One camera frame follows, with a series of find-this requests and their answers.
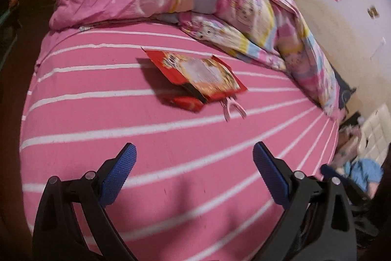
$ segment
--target comforter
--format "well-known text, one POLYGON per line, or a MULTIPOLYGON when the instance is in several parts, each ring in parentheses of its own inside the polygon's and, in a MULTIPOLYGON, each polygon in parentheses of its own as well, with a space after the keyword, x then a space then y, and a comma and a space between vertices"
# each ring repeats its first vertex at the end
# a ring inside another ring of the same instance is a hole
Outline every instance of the comforter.
POLYGON ((327 115, 338 117, 334 72, 293 0, 55 1, 49 37, 72 26, 83 32, 111 20, 171 22, 234 57, 288 73, 327 115))

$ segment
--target snack bag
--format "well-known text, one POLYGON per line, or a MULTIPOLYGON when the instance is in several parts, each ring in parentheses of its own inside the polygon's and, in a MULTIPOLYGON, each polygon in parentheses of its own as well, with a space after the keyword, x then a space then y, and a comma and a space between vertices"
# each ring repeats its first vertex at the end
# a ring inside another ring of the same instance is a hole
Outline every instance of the snack bag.
POLYGON ((197 112, 208 102, 247 91, 231 68, 215 56, 199 59, 161 50, 144 51, 171 83, 190 93, 166 98, 183 109, 197 112))

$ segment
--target pink striped bed sheet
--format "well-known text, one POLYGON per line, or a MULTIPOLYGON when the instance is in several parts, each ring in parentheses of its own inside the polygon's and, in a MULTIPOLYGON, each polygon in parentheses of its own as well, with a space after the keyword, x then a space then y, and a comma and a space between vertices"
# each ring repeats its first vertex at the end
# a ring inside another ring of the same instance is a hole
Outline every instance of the pink striped bed sheet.
MULTIPOLYGON (((33 75, 20 140, 27 220, 33 228, 52 175, 80 178, 126 142, 138 158, 106 211, 140 261, 249 260, 282 210, 252 160, 264 141, 292 170, 318 174, 330 161, 337 124, 283 73, 232 58, 157 23, 101 26, 56 46, 33 75), (226 122, 220 103, 198 114, 162 105, 173 89, 142 48, 217 55, 248 87, 226 122)), ((81 220, 87 242, 94 241, 81 220)))

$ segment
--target cushioned headboard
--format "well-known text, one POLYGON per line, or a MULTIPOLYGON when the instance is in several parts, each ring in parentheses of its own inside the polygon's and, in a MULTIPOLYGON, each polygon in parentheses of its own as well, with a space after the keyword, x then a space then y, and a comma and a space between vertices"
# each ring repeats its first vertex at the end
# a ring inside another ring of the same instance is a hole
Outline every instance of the cushioned headboard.
POLYGON ((391 142, 391 115, 385 104, 364 122, 361 133, 358 157, 370 158, 382 165, 391 142))

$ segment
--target pink clip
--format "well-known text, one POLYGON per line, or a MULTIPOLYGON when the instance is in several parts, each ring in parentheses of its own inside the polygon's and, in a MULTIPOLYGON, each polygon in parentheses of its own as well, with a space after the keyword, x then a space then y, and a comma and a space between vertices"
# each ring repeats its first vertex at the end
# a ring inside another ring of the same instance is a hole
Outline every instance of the pink clip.
POLYGON ((245 118, 247 116, 246 111, 241 107, 241 105, 234 100, 233 97, 227 97, 223 101, 221 101, 221 105, 224 109, 224 117, 225 120, 228 122, 231 119, 231 108, 234 107, 236 110, 238 110, 239 114, 245 118))

